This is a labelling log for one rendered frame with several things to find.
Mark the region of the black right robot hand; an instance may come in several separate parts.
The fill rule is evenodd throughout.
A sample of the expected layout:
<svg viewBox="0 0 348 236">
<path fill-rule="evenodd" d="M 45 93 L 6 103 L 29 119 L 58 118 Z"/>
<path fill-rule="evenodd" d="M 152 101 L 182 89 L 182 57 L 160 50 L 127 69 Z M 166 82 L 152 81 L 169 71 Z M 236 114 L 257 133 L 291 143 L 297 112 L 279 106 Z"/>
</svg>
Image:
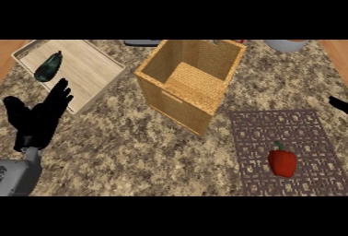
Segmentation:
<svg viewBox="0 0 348 236">
<path fill-rule="evenodd" d="M 348 114 L 348 102 L 340 100 L 337 97 L 329 97 L 329 103 L 331 105 L 338 108 L 341 111 L 344 111 Z"/>
</svg>

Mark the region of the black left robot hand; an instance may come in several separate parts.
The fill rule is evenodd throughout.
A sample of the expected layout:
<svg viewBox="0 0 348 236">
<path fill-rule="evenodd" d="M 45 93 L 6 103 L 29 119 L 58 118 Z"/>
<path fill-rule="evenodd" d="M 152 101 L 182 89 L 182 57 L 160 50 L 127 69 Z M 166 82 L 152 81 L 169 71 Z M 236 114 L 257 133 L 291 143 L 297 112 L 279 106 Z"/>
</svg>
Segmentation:
<svg viewBox="0 0 348 236">
<path fill-rule="evenodd" d="M 27 148 L 45 149 L 57 132 L 60 120 L 74 96 L 68 80 L 61 79 L 42 103 L 29 108 L 18 97 L 4 98 L 9 123 L 18 130 L 14 149 L 24 152 Z"/>
</svg>

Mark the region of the brown patterned placemat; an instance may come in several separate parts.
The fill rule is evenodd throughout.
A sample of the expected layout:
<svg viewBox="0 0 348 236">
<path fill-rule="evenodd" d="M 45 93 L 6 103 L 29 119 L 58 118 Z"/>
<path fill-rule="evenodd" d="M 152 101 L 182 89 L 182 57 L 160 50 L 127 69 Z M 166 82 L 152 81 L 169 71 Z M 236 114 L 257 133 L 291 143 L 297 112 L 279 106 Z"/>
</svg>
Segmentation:
<svg viewBox="0 0 348 236">
<path fill-rule="evenodd" d="M 315 110 L 234 111 L 231 119 L 247 196 L 348 196 L 348 175 Z M 270 170 L 279 148 L 298 160 L 290 178 Z"/>
</svg>

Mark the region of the red bell pepper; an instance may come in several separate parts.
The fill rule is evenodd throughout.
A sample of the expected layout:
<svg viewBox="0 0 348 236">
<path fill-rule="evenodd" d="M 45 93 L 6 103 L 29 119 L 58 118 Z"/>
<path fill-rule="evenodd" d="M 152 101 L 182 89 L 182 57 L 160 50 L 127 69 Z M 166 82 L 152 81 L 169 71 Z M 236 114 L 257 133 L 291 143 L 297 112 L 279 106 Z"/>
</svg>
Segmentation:
<svg viewBox="0 0 348 236">
<path fill-rule="evenodd" d="M 291 178 L 297 170 L 297 155 L 285 150 L 284 143 L 275 142 L 278 149 L 270 151 L 269 164 L 276 176 Z"/>
</svg>

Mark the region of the tall wicker basket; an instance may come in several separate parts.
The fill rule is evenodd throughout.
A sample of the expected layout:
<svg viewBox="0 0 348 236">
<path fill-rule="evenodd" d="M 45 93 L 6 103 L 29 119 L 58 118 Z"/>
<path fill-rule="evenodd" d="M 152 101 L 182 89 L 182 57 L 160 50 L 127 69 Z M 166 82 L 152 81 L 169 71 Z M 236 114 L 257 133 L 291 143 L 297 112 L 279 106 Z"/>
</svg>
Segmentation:
<svg viewBox="0 0 348 236">
<path fill-rule="evenodd" d="M 247 46 L 163 40 L 135 71 L 149 107 L 198 136 L 216 115 Z"/>
</svg>

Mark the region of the dark green eggplant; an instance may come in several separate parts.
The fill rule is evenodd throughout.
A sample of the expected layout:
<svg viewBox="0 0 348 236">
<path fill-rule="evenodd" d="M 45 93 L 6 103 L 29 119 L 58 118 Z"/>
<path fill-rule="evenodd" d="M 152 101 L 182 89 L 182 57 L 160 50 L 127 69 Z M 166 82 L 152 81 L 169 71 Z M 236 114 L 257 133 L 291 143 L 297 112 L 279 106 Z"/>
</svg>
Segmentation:
<svg viewBox="0 0 348 236">
<path fill-rule="evenodd" d="M 34 77 L 40 82 L 48 82 L 54 79 L 61 69 L 61 62 L 62 53 L 57 52 L 51 55 L 51 57 L 46 59 L 46 61 L 36 70 Z"/>
</svg>

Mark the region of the pale wooden tray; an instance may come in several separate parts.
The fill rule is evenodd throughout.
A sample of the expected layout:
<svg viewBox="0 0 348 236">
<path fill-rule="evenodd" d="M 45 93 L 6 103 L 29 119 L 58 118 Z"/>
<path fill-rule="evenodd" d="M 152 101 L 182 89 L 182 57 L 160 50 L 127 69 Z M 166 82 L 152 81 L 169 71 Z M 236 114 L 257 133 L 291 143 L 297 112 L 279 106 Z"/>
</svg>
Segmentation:
<svg viewBox="0 0 348 236">
<path fill-rule="evenodd" d="M 32 41 L 11 56 L 27 72 L 34 75 L 49 56 L 62 52 L 60 72 L 49 82 L 42 83 L 42 86 L 51 90 L 62 77 L 68 80 L 74 95 L 68 111 L 79 115 L 91 108 L 116 80 L 123 76 L 126 66 L 86 40 L 49 40 L 36 47 L 40 42 L 42 40 Z"/>
</svg>

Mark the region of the grey round bowl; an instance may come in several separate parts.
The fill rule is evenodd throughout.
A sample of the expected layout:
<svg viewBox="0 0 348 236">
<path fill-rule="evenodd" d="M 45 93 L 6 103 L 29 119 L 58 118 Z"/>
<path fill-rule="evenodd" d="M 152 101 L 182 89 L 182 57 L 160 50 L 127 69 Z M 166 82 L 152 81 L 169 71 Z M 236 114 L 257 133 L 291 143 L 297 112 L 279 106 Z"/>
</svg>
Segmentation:
<svg viewBox="0 0 348 236">
<path fill-rule="evenodd" d="M 282 53 L 298 52 L 307 43 L 309 40 L 266 40 L 269 47 Z"/>
</svg>

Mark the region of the grey flat object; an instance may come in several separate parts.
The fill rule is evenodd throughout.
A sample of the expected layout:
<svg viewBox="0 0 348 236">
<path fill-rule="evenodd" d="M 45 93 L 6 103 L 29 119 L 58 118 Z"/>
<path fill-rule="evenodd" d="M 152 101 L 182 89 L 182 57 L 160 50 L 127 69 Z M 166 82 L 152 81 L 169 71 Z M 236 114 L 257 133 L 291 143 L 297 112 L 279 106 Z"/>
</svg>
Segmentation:
<svg viewBox="0 0 348 236">
<path fill-rule="evenodd" d="M 127 46 L 157 47 L 163 40 L 124 40 Z"/>
</svg>

